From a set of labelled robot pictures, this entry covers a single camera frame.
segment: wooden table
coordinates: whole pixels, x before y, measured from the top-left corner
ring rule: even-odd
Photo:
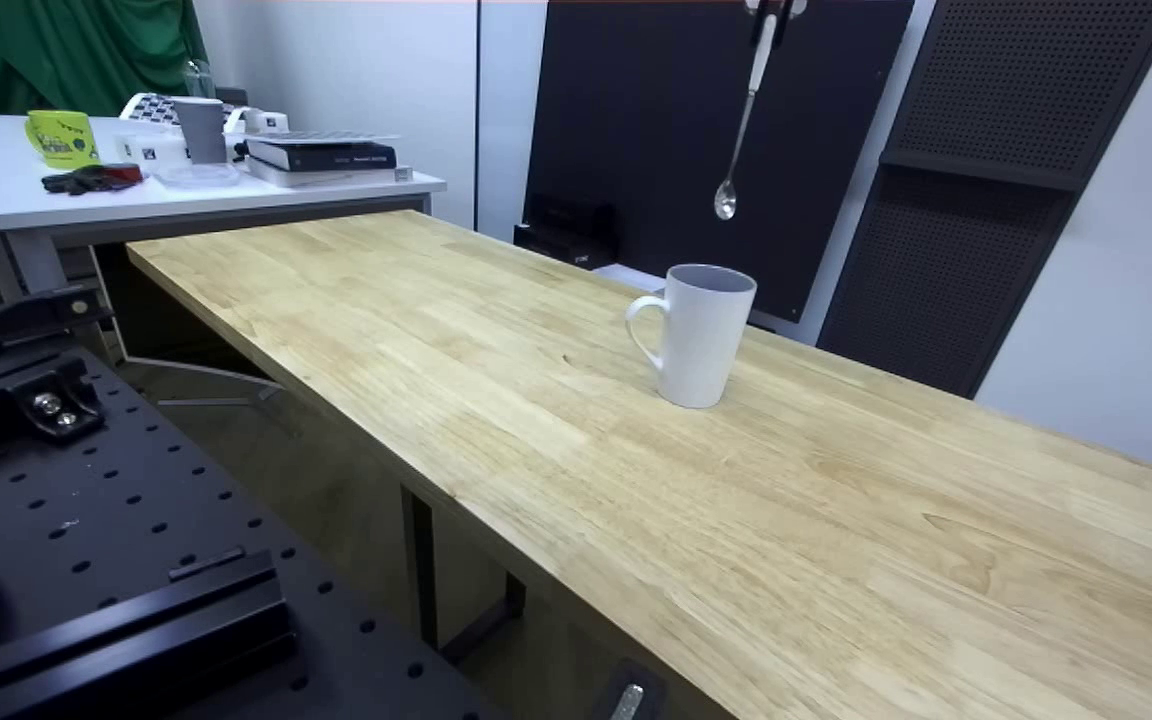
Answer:
[[[134,256],[738,715],[1152,715],[1144,465],[756,330],[673,408],[630,293],[415,213]]]

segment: black cabinet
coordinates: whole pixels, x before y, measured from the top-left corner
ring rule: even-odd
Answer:
[[[1152,0],[939,0],[819,347],[976,398],[1152,63]]]
[[[756,25],[742,0],[549,5],[525,248],[578,263],[738,263],[796,319],[872,126],[914,0],[813,0],[768,63],[712,215]]]

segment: coffee mug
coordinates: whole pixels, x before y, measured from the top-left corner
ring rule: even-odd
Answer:
[[[173,96],[173,111],[193,166],[230,166],[226,106],[216,96]]]
[[[88,111],[30,111],[23,138],[52,168],[101,166]]]
[[[712,408],[726,398],[756,289],[738,268],[678,263],[664,278],[664,295],[630,305],[630,340],[647,356],[664,400]],[[636,317],[647,309],[664,317],[661,347],[636,335]]]

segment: table leg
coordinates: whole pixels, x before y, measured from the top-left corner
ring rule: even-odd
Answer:
[[[461,636],[445,645],[445,660],[465,666],[470,651],[485,648],[494,636],[515,623],[525,608],[528,608],[528,589],[515,577],[503,577],[503,598],[494,608],[485,608]]]
[[[50,234],[9,234],[9,252],[30,295],[68,283],[59,252]]]
[[[404,488],[409,573],[415,592],[415,623],[428,648],[441,648],[441,598],[431,573],[431,512]]]

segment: white wall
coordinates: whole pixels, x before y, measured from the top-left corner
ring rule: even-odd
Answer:
[[[374,132],[449,180],[431,213],[471,225],[471,0],[196,0],[216,85],[295,132]]]
[[[1152,462],[1152,72],[982,400]]]
[[[482,234],[500,241],[513,241],[528,196],[544,13],[544,0],[485,0]]]

